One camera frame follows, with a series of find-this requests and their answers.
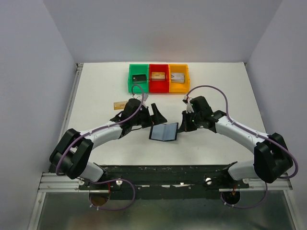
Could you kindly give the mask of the black leather card holder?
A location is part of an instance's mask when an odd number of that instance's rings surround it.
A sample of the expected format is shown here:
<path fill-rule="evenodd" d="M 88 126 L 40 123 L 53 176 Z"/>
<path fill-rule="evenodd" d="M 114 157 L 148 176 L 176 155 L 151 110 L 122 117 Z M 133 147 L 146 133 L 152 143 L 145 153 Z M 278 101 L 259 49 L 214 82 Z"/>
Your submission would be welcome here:
<path fill-rule="evenodd" d="M 177 139 L 178 123 L 158 124 L 151 127 L 149 139 L 156 141 L 175 141 Z"/>

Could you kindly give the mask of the gold VIP card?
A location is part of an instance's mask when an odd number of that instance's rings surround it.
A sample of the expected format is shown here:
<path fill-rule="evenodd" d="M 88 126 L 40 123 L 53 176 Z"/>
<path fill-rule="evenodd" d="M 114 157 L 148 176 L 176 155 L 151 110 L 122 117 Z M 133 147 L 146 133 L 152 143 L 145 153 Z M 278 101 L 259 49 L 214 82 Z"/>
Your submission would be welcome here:
<path fill-rule="evenodd" d="M 114 102 L 113 108 L 114 110 L 122 110 L 125 108 L 128 101 Z"/>

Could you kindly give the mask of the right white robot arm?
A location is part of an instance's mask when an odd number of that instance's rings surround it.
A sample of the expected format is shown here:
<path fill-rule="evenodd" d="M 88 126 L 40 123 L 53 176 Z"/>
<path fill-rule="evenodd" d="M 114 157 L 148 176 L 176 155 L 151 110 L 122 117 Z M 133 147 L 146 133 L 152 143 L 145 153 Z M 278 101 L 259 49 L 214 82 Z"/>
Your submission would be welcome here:
<path fill-rule="evenodd" d="M 236 161 L 227 165 L 221 175 L 223 186 L 230 188 L 239 180 L 249 178 L 259 178 L 271 184 L 293 166 L 294 161 L 286 152 L 287 146 L 280 134 L 260 133 L 230 121 L 225 112 L 214 112 L 203 96 L 192 99 L 185 96 L 183 102 L 187 107 L 182 112 L 182 123 L 178 132 L 208 129 L 232 139 L 254 155 L 251 161 Z"/>

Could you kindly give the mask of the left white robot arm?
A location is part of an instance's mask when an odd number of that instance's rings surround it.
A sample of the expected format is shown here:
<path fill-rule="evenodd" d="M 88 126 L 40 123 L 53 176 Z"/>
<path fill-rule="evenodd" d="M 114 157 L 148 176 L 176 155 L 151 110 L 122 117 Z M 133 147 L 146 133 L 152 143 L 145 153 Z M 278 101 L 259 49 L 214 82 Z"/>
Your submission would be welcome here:
<path fill-rule="evenodd" d="M 106 185 L 104 170 L 89 162 L 93 149 L 112 140 L 117 140 L 132 131 L 134 126 L 151 127 L 167 122 L 155 103 L 151 104 L 153 114 L 139 99 L 131 98 L 123 111 L 111 118 L 105 125 L 88 131 L 78 132 L 68 129 L 49 157 L 56 172 L 63 173 L 70 179 L 87 179 L 95 189 Z"/>

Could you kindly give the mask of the gold card in red bin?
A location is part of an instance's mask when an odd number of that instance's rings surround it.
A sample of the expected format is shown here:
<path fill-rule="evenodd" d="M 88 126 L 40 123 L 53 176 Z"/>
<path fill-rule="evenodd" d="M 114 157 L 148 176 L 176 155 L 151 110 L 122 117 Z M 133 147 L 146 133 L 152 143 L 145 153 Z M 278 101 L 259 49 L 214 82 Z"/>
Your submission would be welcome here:
<path fill-rule="evenodd" d="M 164 81 L 165 80 L 165 73 L 164 72 L 152 72 L 151 73 L 151 80 L 152 81 Z"/>

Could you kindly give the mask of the black card in green bin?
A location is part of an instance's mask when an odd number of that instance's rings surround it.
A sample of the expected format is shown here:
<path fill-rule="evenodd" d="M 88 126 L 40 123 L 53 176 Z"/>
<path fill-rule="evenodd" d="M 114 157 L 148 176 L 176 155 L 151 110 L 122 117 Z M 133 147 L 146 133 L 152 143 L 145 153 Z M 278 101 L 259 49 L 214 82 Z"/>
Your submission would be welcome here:
<path fill-rule="evenodd" d="M 146 74 L 134 74 L 132 75 L 132 83 L 133 84 L 141 84 L 147 82 Z"/>

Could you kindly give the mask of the silver card in orange bin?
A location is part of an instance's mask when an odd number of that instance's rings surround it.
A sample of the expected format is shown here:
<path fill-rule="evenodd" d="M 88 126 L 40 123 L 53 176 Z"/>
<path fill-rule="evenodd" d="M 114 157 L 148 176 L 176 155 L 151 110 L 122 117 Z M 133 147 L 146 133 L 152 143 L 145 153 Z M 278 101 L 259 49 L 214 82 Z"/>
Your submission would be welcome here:
<path fill-rule="evenodd" d="M 172 83 L 183 84 L 185 82 L 185 74 L 181 72 L 171 72 L 170 79 Z"/>

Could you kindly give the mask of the red plastic bin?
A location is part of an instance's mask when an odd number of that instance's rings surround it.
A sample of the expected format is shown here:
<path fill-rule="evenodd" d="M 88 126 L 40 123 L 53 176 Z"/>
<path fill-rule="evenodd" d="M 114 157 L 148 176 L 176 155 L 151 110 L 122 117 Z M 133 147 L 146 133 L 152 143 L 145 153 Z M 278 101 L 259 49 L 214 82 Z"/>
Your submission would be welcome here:
<path fill-rule="evenodd" d="M 149 65 L 149 92 L 169 93 L 169 67 L 168 64 Z"/>

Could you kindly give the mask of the orange plastic bin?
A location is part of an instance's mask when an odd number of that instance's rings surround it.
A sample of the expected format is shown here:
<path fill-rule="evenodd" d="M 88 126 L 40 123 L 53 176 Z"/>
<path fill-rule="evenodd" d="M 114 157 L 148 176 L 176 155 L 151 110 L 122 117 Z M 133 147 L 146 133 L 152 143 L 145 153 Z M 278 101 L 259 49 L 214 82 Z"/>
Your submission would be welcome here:
<path fill-rule="evenodd" d="M 190 89 L 190 77 L 187 64 L 169 64 L 169 92 L 187 93 Z"/>

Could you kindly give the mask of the green plastic bin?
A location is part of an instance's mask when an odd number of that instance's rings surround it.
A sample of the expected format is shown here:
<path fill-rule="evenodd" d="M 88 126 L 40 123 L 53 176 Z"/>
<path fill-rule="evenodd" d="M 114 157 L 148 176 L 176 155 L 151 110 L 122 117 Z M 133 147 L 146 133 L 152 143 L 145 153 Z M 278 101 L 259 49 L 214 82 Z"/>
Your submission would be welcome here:
<path fill-rule="evenodd" d="M 140 85 L 145 93 L 149 92 L 149 64 L 130 64 L 128 74 L 128 91 L 132 93 L 132 86 Z"/>

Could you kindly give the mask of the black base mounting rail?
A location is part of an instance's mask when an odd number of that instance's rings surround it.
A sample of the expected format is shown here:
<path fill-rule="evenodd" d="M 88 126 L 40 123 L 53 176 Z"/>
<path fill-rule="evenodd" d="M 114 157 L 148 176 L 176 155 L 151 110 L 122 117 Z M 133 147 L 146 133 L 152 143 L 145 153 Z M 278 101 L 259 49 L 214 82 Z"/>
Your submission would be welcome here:
<path fill-rule="evenodd" d="M 260 179 L 234 181 L 225 174 L 226 165 L 107 166 L 97 184 L 87 179 L 60 177 L 64 188 L 74 183 L 75 192 L 91 196 L 110 195 L 111 200 L 219 199 L 238 202 L 240 192 L 262 190 Z"/>

